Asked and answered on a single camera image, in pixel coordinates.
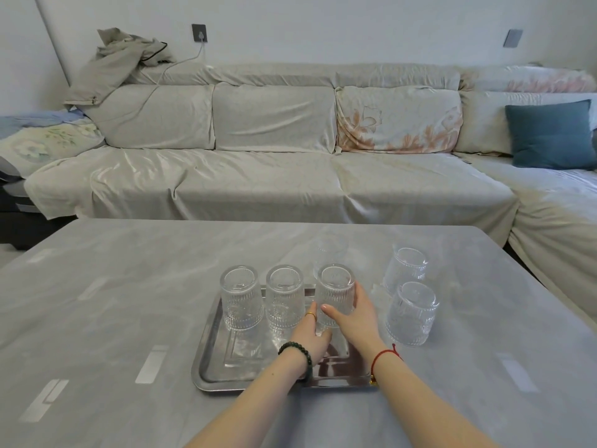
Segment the grey back cushion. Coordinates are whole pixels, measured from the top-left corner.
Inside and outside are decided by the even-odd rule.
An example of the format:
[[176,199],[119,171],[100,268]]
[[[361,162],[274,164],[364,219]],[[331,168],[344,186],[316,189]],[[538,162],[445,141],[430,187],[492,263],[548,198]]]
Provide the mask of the grey back cushion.
[[454,148],[456,154],[511,155],[506,120],[507,105],[556,105],[590,100],[591,130],[597,129],[597,93],[556,94],[529,92],[460,92],[463,125]]
[[217,150],[336,153],[332,88],[219,83],[212,105]]
[[214,150],[213,85],[123,85],[82,110],[119,149]]

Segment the floral headrest cover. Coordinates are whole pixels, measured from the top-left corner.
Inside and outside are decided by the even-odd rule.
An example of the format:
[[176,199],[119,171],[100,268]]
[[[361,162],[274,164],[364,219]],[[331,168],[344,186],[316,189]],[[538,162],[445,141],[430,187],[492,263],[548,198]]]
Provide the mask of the floral headrest cover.
[[475,66],[460,69],[460,91],[586,94],[597,92],[587,71],[540,66]]

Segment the person's left forearm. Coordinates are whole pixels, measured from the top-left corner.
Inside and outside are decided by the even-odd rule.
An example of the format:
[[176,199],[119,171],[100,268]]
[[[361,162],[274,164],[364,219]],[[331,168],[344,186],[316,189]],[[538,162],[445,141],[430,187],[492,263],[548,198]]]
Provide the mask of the person's left forearm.
[[307,368],[304,354],[295,348],[285,350],[184,448],[259,448],[289,391]]

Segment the person's right forearm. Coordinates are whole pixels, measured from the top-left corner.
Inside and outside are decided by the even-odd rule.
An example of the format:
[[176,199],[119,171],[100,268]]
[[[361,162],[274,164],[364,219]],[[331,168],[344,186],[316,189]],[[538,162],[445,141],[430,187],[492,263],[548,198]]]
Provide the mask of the person's right forearm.
[[498,448],[416,376],[396,351],[376,355],[371,377],[413,448]]

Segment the person's right hand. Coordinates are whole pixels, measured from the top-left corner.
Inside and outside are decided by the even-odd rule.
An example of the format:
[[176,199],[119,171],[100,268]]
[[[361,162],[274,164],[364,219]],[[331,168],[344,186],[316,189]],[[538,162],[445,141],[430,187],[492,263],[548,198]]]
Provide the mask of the person's right hand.
[[344,323],[337,325],[363,360],[371,365],[376,355],[387,348],[379,335],[377,312],[373,302],[359,282],[356,281],[354,285],[354,309],[347,315]]

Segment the grey covered sofa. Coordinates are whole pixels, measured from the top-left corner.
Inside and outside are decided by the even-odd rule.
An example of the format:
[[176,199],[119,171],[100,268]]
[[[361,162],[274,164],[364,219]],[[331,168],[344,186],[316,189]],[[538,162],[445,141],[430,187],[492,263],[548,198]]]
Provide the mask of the grey covered sofa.
[[[427,64],[199,63],[135,69],[123,85],[423,86],[459,94],[460,69]],[[234,152],[104,146],[43,166],[25,180],[51,220],[118,218],[475,226],[517,255],[551,292],[597,320],[597,225],[538,190],[469,161],[507,155]]]

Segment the light blue cloth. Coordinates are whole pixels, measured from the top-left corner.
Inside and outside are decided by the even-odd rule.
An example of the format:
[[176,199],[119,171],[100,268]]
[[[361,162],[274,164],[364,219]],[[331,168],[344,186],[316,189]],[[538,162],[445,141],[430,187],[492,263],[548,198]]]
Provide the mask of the light blue cloth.
[[88,120],[88,117],[78,109],[0,116],[0,140],[8,138],[24,128],[43,128],[61,124],[74,124],[82,120]]

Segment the silver metal tray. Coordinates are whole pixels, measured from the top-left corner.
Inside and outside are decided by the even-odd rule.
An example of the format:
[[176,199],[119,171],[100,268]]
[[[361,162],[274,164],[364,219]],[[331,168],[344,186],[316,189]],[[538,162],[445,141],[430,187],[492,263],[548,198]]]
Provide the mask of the silver metal tray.
[[[267,317],[254,327],[234,331],[226,326],[220,294],[216,294],[206,319],[192,364],[194,385],[207,393],[241,392],[277,356],[292,328],[271,327]],[[309,382],[297,386],[310,389],[364,389],[371,387],[365,361],[339,329],[322,361],[314,366]]]

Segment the teal throw pillow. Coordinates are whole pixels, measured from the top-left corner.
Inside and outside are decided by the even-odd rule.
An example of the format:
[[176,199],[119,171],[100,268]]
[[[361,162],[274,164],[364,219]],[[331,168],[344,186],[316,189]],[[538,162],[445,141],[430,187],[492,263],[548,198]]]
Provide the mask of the teal throw pillow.
[[588,99],[554,105],[507,105],[511,164],[544,170],[595,170]]

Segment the beige jacket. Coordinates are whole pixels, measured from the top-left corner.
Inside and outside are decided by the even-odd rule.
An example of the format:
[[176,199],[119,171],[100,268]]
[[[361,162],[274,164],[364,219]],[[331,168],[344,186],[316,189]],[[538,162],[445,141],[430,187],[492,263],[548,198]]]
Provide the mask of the beige jacket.
[[156,38],[130,35],[118,28],[97,32],[103,44],[74,78],[64,105],[100,105],[138,67],[175,62],[168,43]]

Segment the person's left hand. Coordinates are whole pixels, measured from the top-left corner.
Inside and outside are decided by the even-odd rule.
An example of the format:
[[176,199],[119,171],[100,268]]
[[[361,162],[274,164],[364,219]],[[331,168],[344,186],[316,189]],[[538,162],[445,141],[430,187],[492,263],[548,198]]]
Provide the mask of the person's left hand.
[[323,359],[325,352],[319,350],[320,334],[317,332],[317,303],[313,301],[290,337],[293,344],[280,354],[284,366],[296,377],[305,375]]

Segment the dark sofa base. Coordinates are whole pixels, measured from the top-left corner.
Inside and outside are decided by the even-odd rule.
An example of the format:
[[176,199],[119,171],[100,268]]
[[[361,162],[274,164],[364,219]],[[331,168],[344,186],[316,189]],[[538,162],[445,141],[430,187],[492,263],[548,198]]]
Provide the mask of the dark sofa base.
[[25,196],[23,188],[17,188],[17,195],[13,195],[7,187],[9,184],[17,184],[17,181],[4,180],[0,174],[0,244],[29,250],[56,230]]

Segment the clear ribbed drinking glass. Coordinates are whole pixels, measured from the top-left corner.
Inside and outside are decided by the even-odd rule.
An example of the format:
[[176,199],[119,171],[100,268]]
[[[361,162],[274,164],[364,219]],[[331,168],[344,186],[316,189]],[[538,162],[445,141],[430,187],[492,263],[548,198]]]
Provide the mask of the clear ribbed drinking glass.
[[382,279],[382,286],[390,294],[395,294],[407,282],[423,281],[428,264],[427,256],[421,251],[394,245],[392,258]]
[[290,264],[274,266],[266,275],[265,312],[270,328],[293,329],[304,316],[302,271]]
[[354,309],[355,277],[353,271],[341,263],[323,265],[317,272],[314,300],[317,303],[317,322],[326,329],[339,326],[321,309],[322,305],[331,305],[340,313],[349,315]]
[[410,281],[393,298],[386,318],[390,338],[404,346],[422,346],[435,320],[439,299],[427,285]]
[[258,272],[247,265],[228,268],[220,277],[223,319],[231,331],[254,328],[264,316]]

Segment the floral back cushion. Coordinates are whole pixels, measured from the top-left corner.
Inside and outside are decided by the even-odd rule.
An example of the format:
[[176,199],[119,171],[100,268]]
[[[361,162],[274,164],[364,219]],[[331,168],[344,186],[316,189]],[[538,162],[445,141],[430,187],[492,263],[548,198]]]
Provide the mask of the floral back cushion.
[[343,152],[450,153],[463,125],[457,91],[423,86],[335,91],[338,146]]

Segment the floral blanket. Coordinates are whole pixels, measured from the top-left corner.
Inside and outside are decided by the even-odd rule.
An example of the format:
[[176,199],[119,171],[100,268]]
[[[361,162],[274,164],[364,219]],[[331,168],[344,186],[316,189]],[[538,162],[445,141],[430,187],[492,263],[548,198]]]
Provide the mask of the floral blanket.
[[24,127],[0,139],[0,179],[26,179],[45,165],[104,145],[99,128],[89,120],[48,127]]

